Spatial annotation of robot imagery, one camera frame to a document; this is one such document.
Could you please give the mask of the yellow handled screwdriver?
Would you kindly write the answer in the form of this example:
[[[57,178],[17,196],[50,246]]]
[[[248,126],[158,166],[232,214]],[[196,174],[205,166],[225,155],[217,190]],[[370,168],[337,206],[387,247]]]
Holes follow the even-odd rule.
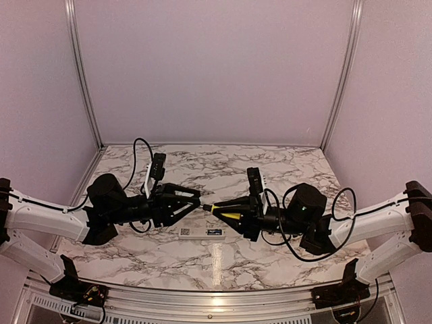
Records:
[[[202,209],[216,217],[223,217],[234,220],[240,220],[241,218],[241,214],[227,212],[222,207],[218,207],[216,205],[203,205]]]

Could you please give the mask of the white remote control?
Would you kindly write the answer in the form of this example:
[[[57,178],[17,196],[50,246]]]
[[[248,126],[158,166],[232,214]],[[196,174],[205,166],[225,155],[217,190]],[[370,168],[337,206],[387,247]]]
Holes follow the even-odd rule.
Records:
[[[180,240],[223,240],[225,238],[225,231],[221,235],[208,235],[207,230],[214,230],[218,228],[203,228],[203,227],[183,227],[179,231]]]

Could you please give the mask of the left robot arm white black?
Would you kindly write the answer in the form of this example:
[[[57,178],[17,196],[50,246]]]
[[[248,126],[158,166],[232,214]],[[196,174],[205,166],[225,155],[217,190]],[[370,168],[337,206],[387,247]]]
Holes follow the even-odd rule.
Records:
[[[50,253],[22,230],[54,234],[84,245],[102,246],[118,235],[117,225],[150,221],[168,227],[200,206],[200,192],[176,184],[158,186],[150,196],[127,196],[112,173],[99,176],[87,189],[91,204],[79,209],[50,206],[14,192],[1,179],[1,254],[37,272],[70,300],[85,295],[72,261]]]

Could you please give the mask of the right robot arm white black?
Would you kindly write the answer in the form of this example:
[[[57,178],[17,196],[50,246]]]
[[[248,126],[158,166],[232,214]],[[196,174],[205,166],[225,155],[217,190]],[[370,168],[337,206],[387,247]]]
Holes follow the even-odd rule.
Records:
[[[422,252],[431,252],[431,193],[417,181],[406,183],[405,191],[380,204],[337,218],[325,214],[326,197],[314,186],[302,183],[287,190],[290,202],[269,204],[273,191],[253,188],[248,196],[204,206],[216,218],[244,238],[256,241],[262,232],[279,233],[283,244],[293,249],[292,236],[312,255],[314,263],[334,255],[357,241],[392,234],[392,238],[370,254],[346,265],[344,280],[334,296],[349,302],[381,274]]]

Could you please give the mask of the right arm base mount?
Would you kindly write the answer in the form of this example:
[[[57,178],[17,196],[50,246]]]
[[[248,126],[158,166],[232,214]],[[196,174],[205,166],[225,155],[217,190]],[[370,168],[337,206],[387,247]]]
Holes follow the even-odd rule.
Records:
[[[362,283],[357,278],[357,262],[358,259],[354,259],[346,264],[340,283],[315,287],[311,290],[316,309],[359,302],[371,295],[369,283]]]

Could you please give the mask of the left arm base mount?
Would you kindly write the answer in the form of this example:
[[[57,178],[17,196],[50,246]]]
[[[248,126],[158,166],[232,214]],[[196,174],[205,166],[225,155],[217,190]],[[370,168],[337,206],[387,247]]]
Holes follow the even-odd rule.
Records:
[[[49,293],[65,300],[74,302],[74,304],[91,305],[95,307],[104,307],[107,297],[107,286],[82,281],[78,277],[73,260],[65,255],[60,256],[63,261],[63,276],[60,280],[50,283]]]

